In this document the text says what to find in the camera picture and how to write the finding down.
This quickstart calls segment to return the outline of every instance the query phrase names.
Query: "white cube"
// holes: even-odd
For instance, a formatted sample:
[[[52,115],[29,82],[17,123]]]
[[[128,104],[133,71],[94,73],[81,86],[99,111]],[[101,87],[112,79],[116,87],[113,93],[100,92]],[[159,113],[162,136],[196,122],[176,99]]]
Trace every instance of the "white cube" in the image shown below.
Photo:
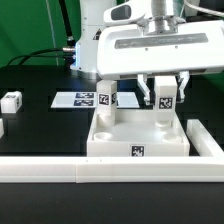
[[[155,115],[156,122],[171,124],[174,118],[177,82],[174,76],[157,76],[155,78]]]
[[[97,114],[114,115],[117,109],[117,82],[101,80],[97,83]]]
[[[22,94],[21,92],[8,92],[1,99],[1,111],[2,113],[13,114],[16,113],[22,106]]]
[[[3,120],[0,119],[0,138],[4,135]]]

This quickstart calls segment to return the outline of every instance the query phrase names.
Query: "white base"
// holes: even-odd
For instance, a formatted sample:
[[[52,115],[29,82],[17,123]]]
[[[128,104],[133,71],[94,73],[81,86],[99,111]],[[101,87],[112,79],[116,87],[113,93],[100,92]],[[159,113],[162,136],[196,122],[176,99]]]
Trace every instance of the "white base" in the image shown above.
[[[95,111],[87,140],[87,156],[189,155],[190,145],[176,114],[172,126],[164,129],[155,125],[153,110],[122,109],[116,111],[115,117],[113,127],[103,128]]]

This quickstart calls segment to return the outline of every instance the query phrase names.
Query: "black table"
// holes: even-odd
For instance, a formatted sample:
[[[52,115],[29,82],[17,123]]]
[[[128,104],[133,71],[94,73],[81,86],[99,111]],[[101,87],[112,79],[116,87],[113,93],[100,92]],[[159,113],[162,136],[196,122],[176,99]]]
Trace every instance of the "black table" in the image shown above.
[[[213,76],[223,82],[219,75]],[[119,84],[133,91],[134,82]],[[10,155],[85,156],[93,110],[52,110],[57,91],[95,91],[95,81],[62,67],[0,69],[0,96],[21,91],[23,107],[1,115],[0,159]],[[203,76],[191,79],[177,114],[186,126],[199,118],[224,145],[223,92]],[[223,183],[0,184],[0,223],[216,223],[224,222]]]

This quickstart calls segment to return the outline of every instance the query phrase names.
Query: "white robot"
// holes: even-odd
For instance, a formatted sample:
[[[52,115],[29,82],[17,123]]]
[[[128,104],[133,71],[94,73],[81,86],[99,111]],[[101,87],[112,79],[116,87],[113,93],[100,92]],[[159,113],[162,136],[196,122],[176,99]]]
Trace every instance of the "white robot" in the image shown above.
[[[149,165],[150,180],[214,180],[217,175],[221,179],[222,149],[200,121],[189,120],[187,135],[200,154],[189,157],[175,104],[177,95],[184,100],[189,75],[224,70],[224,23],[186,23],[183,14],[180,0],[131,0],[105,11],[108,28],[101,34],[97,60],[104,80],[98,83],[99,105],[87,141],[88,156],[117,157],[119,164],[129,161],[130,167],[135,162],[128,157],[145,157],[136,164]],[[148,78],[155,78],[153,100]],[[155,100],[154,109],[116,110],[111,100],[115,83],[109,80],[123,79],[137,79],[146,104]],[[108,96],[107,105],[101,96]]]

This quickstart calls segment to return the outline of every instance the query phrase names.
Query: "cable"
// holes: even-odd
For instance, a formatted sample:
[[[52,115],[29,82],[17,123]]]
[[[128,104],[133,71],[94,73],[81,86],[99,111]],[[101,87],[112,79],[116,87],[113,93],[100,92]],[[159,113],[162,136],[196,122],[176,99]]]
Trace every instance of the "cable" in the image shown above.
[[[46,6],[47,6],[47,12],[48,12],[48,17],[49,17],[50,27],[51,27],[51,35],[52,35],[53,45],[54,45],[54,48],[56,48],[54,24],[53,24],[53,20],[52,20],[52,16],[51,16],[50,4],[49,4],[48,0],[46,0]]]
[[[65,0],[59,0],[59,4],[61,7],[61,13],[62,13],[63,21],[64,21],[65,32],[67,34],[67,44],[68,46],[73,47],[75,46],[76,41],[72,34],[72,29],[71,29],[71,25],[70,25],[70,21],[68,17],[68,11],[65,4]]]
[[[183,7],[180,12],[180,18],[183,18],[184,10],[185,10],[185,5],[183,4]]]
[[[200,11],[200,12],[204,12],[204,13],[207,13],[207,14],[210,14],[210,15],[213,15],[213,16],[224,17],[223,12],[218,12],[218,11],[214,11],[214,10],[211,10],[211,9],[206,9],[206,8],[199,7],[199,6],[190,4],[187,0],[184,0],[184,4],[186,6],[192,8],[192,9],[195,9],[195,10]]]
[[[62,48],[50,48],[50,49],[44,49],[44,50],[40,50],[40,51],[35,51],[35,52],[27,55],[26,57],[24,57],[24,59],[21,60],[21,62],[19,63],[19,65],[23,65],[23,63],[26,62],[33,55],[50,53],[50,52],[57,52],[57,51],[63,51],[63,49]]]
[[[12,58],[8,63],[7,63],[7,66],[10,66],[10,64],[19,59],[19,58],[25,58],[25,57],[28,57],[29,59],[30,58],[70,58],[71,55],[20,55],[20,56],[17,56],[17,57],[14,57]]]

